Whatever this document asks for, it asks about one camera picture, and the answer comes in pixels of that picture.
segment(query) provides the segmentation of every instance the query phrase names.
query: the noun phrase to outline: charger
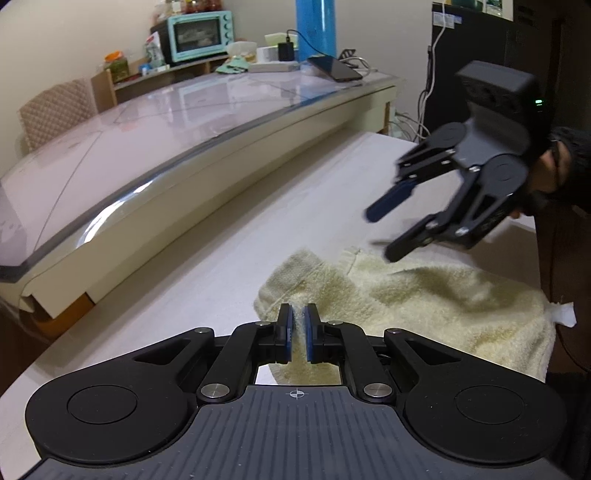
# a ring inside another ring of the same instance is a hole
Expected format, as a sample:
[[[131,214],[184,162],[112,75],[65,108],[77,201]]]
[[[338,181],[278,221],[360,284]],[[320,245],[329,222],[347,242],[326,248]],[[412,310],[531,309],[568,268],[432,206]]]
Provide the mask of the charger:
[[[296,54],[294,52],[294,44],[288,35],[284,42],[277,44],[277,56],[279,61],[294,61]]]

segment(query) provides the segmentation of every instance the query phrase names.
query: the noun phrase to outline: table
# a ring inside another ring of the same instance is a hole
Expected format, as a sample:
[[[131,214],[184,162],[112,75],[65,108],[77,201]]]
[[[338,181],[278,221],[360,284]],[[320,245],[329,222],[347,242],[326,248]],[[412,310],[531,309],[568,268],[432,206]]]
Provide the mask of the table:
[[[0,398],[4,479],[17,479],[38,461],[23,415],[45,382],[198,326],[228,335],[256,320],[258,289],[295,250],[308,247],[329,261],[351,246],[378,252],[384,240],[439,209],[460,183],[456,173],[417,187],[380,223],[370,225],[362,217],[391,185],[394,160],[413,145],[341,130],[248,188],[131,275]],[[469,252],[430,245],[415,254],[537,286],[536,245],[532,220],[507,219]],[[268,368],[259,370],[257,383],[273,383]]]
[[[108,110],[0,181],[0,297],[57,319],[235,195],[348,125],[378,131],[400,80],[211,74]]]

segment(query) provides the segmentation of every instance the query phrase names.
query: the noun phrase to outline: black smartphone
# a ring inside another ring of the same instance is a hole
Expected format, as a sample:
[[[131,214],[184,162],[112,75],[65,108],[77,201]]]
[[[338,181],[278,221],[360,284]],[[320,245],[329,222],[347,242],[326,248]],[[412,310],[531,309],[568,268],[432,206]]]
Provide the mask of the black smartphone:
[[[310,57],[308,61],[321,72],[327,74],[335,82],[350,82],[351,80],[361,80],[363,78],[360,73],[348,67],[343,62],[338,61],[336,58],[328,55],[322,57]]]

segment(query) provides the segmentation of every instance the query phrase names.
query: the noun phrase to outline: black sleeve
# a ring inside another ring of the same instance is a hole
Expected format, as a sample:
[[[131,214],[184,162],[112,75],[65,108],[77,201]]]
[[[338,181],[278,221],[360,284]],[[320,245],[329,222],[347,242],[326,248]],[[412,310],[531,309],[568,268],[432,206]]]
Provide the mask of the black sleeve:
[[[569,176],[551,198],[576,205],[591,213],[591,134],[573,128],[558,127],[552,131],[570,151],[573,159]]]

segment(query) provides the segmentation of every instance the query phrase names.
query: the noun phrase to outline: white tag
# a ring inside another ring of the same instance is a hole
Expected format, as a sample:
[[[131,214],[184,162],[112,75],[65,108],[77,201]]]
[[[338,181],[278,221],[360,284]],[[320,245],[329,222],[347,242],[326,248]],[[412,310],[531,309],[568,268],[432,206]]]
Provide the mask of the white tag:
[[[551,303],[548,307],[550,317],[554,323],[572,328],[577,325],[577,317],[574,315],[574,305],[572,303]]]
[[[456,28],[456,16],[452,14],[445,14],[445,27]],[[443,26],[443,14],[440,12],[433,12],[433,25],[436,27]]]

